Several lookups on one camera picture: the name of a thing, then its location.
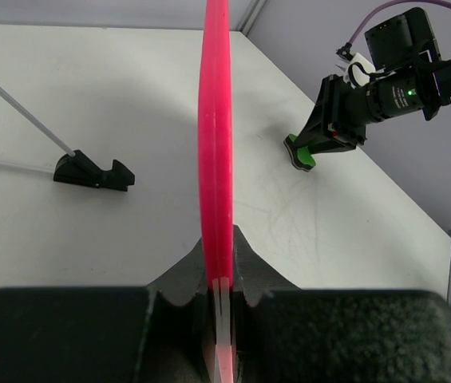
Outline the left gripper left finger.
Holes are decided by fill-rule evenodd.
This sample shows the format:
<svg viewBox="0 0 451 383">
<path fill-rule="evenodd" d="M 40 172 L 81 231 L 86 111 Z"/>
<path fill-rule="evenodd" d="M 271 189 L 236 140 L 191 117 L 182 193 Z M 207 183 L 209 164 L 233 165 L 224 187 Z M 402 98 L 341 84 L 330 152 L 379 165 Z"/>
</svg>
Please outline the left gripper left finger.
<svg viewBox="0 0 451 383">
<path fill-rule="evenodd" d="M 0 288 L 0 382 L 208 382 L 196 244 L 146 286 Z"/>
</svg>

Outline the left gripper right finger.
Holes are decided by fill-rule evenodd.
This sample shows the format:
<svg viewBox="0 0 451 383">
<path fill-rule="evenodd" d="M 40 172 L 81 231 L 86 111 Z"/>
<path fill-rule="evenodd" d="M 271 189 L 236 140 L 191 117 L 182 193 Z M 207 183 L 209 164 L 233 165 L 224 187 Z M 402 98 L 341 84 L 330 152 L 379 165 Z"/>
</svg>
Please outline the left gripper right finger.
<svg viewBox="0 0 451 383">
<path fill-rule="evenodd" d="M 297 287 L 234 230 L 238 382 L 451 382 L 451 305 L 425 290 Z"/>
</svg>

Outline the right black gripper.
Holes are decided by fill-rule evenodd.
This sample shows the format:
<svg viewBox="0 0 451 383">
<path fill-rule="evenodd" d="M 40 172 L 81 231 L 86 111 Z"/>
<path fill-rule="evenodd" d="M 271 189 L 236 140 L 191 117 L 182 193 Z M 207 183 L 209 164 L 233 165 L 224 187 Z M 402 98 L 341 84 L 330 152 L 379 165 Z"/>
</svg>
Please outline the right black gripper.
<svg viewBox="0 0 451 383">
<path fill-rule="evenodd" d="M 341 77 L 325 77 L 311 115 L 295 139 L 295 147 L 320 154 L 348 152 L 364 145 L 369 124 L 366 91 L 366 85 L 353 89 Z"/>
</svg>

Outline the green whiteboard eraser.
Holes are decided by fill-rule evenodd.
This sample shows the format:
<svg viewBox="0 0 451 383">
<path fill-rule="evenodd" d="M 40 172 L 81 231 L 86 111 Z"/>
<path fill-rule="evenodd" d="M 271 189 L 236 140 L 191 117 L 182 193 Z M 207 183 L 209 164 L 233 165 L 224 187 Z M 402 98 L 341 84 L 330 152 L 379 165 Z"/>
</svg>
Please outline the green whiteboard eraser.
<svg viewBox="0 0 451 383">
<path fill-rule="evenodd" d="M 289 134 L 284 140 L 284 145 L 290 155 L 292 165 L 304 172 L 310 172 L 315 166 L 316 162 L 310 154 L 308 147 L 295 147 L 296 135 Z"/>
</svg>

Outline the pink framed whiteboard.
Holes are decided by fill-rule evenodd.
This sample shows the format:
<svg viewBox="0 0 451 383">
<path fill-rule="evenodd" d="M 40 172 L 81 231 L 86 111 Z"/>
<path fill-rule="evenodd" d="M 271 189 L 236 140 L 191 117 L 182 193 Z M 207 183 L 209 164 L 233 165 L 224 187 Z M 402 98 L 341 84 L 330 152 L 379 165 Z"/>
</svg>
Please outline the pink framed whiteboard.
<svg viewBox="0 0 451 383">
<path fill-rule="evenodd" d="M 198 96 L 198 172 L 204 264 L 215 307 L 220 380 L 232 382 L 232 101 L 229 5 L 208 1 Z"/>
</svg>

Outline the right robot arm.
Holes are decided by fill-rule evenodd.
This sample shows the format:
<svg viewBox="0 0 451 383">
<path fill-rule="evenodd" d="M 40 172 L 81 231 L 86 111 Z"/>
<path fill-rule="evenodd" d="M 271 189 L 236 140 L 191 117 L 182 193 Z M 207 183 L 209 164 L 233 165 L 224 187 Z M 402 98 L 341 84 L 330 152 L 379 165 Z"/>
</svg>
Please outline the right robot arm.
<svg viewBox="0 0 451 383">
<path fill-rule="evenodd" d="M 414 7 L 365 33 L 374 64 L 351 63 L 346 75 L 322 80 L 311 115 L 292 152 L 347 152 L 363 145 L 366 127 L 418 111 L 432 120 L 451 103 L 451 59 L 443 60 L 427 13 Z"/>
</svg>

